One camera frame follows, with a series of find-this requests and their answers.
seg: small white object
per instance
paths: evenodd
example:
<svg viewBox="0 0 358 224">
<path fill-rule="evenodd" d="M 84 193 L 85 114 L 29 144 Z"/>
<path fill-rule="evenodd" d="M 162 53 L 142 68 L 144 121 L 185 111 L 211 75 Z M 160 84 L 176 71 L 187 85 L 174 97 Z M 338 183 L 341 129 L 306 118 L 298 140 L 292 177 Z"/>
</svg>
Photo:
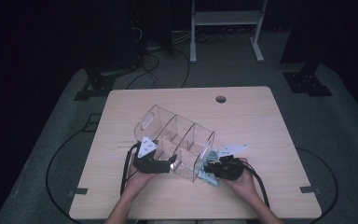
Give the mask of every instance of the small white object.
<svg viewBox="0 0 358 224">
<path fill-rule="evenodd" d="M 248 145 L 224 145 L 220 150 L 217 152 L 218 157 L 225 157 L 233 155 L 239 151 L 246 149 Z"/>
<path fill-rule="evenodd" d="M 157 145 L 152 140 L 150 140 L 150 138 L 144 136 L 142 139 L 141 148 L 139 148 L 138 158 L 142 158 L 143 156 L 156 150 L 156 148 Z"/>
</svg>

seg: person's left hand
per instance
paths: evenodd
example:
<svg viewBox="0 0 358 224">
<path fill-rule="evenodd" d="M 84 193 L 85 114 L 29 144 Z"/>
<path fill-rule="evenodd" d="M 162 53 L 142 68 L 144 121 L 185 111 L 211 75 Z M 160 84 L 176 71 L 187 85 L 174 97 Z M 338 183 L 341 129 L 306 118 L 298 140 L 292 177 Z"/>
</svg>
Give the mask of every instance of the person's left hand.
<svg viewBox="0 0 358 224">
<path fill-rule="evenodd" d="M 131 155 L 131 165 L 127 172 L 127 178 L 129 178 L 129 179 L 127 180 L 127 185 L 124 190 L 131 189 L 135 193 L 139 193 L 142 189 L 144 189 L 146 187 L 146 185 L 149 183 L 149 181 L 158 174 L 145 174 L 145 173 L 138 171 L 133 166 L 133 160 L 134 160 L 133 157 L 134 156 L 135 156 L 135 154 Z"/>
</svg>

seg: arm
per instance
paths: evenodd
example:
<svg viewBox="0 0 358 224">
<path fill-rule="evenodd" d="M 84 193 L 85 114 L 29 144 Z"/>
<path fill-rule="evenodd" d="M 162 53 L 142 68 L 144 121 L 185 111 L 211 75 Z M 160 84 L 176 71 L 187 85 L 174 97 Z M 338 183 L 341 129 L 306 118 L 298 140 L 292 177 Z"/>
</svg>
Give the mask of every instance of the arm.
<svg viewBox="0 0 358 224">
<path fill-rule="evenodd" d="M 124 189 L 123 194 L 116 203 L 109 217 L 105 221 L 105 224 L 123 224 L 127 221 L 127 216 L 130 212 L 130 208 L 133 200 L 138 196 L 138 193 L 142 191 L 149 183 L 149 181 L 156 176 L 156 174 L 144 174 L 138 172 L 136 168 L 132 165 L 133 163 L 133 154 L 131 156 L 131 166 L 127 176 L 130 178 L 127 180 L 126 188 Z"/>
<path fill-rule="evenodd" d="M 241 198 L 243 198 L 252 209 L 257 213 L 263 224 L 281 224 L 278 217 L 264 204 L 255 189 L 253 176 L 246 170 L 237 180 L 223 179 Z"/>
</svg>

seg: clear plastic organizer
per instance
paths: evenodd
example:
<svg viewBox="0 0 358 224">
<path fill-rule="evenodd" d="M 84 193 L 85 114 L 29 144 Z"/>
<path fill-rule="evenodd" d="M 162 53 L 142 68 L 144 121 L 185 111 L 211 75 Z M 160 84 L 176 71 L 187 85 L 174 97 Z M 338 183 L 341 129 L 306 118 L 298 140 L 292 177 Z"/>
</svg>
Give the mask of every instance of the clear plastic organizer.
<svg viewBox="0 0 358 224">
<path fill-rule="evenodd" d="M 134 129 L 135 137 L 158 140 L 155 159 L 166 161 L 177 155 L 171 169 L 193 182 L 200 161 L 212 150 L 214 132 L 171 111 L 154 105 Z"/>
</svg>

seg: white shelf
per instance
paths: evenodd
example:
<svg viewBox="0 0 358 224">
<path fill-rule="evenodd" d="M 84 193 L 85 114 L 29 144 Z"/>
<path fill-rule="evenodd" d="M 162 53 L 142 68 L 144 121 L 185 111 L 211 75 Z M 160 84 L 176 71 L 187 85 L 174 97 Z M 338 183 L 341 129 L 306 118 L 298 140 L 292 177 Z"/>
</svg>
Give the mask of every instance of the white shelf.
<svg viewBox="0 0 358 224">
<path fill-rule="evenodd" d="M 195 25 L 243 25 L 257 24 L 260 11 L 196 12 Z"/>
</svg>

